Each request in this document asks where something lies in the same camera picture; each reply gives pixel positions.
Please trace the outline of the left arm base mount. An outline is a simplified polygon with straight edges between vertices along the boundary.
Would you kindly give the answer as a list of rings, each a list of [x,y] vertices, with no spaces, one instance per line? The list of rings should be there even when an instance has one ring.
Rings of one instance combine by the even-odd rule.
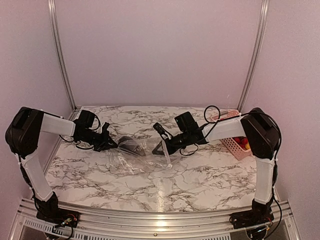
[[[67,226],[76,228],[79,222],[80,213],[77,211],[60,208],[57,216],[45,216],[38,211],[36,218],[56,225],[61,224],[67,219],[71,219],[71,222],[69,222]]]

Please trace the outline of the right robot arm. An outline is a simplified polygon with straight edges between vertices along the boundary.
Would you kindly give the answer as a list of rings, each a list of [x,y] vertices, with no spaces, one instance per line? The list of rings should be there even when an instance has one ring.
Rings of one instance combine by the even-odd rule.
[[[277,157],[282,134],[275,120],[256,107],[250,112],[213,121],[199,126],[190,112],[175,117],[180,130],[171,134],[158,122],[153,125],[163,140],[169,155],[188,146],[206,145],[215,140],[232,139],[243,150],[250,150],[256,161],[256,190],[251,210],[233,216],[258,224],[271,212],[275,200],[274,187],[278,177]]]

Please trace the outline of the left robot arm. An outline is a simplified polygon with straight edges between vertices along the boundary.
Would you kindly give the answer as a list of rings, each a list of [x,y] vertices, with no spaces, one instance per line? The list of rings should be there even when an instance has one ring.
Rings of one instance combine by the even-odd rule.
[[[58,223],[63,219],[57,195],[49,186],[39,162],[38,143],[41,133],[71,137],[75,143],[87,143],[96,152],[116,149],[118,144],[111,138],[109,123],[92,128],[97,116],[82,110],[75,120],[67,120],[42,110],[22,107],[5,132],[5,141],[16,156],[25,182],[32,190],[38,213]]]

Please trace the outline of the clear zip top bag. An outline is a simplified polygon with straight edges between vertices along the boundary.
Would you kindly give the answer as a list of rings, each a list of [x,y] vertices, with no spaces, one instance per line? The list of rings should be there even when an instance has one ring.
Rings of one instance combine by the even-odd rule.
[[[153,155],[152,150],[164,140],[160,138],[134,139],[145,151],[145,156],[135,156],[117,148],[107,152],[106,168],[117,176],[140,175],[172,168],[173,160],[170,155]]]

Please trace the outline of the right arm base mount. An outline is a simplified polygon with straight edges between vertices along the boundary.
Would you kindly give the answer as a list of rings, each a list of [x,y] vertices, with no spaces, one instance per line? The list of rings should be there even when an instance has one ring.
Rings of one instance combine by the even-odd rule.
[[[246,210],[232,213],[229,222],[233,225],[234,229],[241,229],[272,222],[274,219],[272,211],[259,215],[254,213],[253,210]]]

